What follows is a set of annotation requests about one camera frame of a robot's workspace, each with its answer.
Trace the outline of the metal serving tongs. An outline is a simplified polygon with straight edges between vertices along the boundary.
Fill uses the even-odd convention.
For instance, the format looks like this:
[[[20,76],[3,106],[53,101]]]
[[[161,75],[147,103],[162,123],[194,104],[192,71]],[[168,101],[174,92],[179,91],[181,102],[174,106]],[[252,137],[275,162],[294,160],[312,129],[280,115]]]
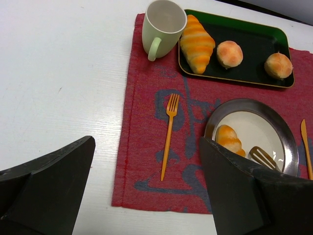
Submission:
[[[267,166],[270,169],[281,172],[281,170],[277,166],[277,163],[274,161],[274,159],[266,151],[264,151],[262,148],[260,148],[258,146],[252,147],[252,149],[249,152],[249,156],[255,162],[257,162],[263,166]]]

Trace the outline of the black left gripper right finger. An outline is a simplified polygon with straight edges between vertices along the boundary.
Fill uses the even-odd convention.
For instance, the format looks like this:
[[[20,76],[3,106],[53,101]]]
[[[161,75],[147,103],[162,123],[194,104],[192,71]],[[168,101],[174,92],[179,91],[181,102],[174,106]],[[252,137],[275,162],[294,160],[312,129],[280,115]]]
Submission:
[[[271,170],[203,137],[200,158],[218,234],[312,234],[311,180]]]

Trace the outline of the small striped croissant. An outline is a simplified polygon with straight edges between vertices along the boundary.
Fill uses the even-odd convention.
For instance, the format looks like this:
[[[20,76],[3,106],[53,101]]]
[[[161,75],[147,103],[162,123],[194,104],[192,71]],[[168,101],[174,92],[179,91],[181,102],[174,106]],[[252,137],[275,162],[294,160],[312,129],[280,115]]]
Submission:
[[[236,132],[233,128],[228,125],[221,125],[217,129],[215,141],[228,149],[229,151],[240,155],[242,157],[246,157],[246,152],[242,149],[242,143],[237,137]]]

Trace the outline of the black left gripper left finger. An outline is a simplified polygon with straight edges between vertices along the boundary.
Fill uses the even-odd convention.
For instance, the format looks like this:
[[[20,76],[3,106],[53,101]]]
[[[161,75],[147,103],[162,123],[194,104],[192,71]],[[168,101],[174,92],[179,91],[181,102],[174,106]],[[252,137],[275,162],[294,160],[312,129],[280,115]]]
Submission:
[[[2,235],[70,235],[95,151],[82,137],[59,150],[0,172]]]

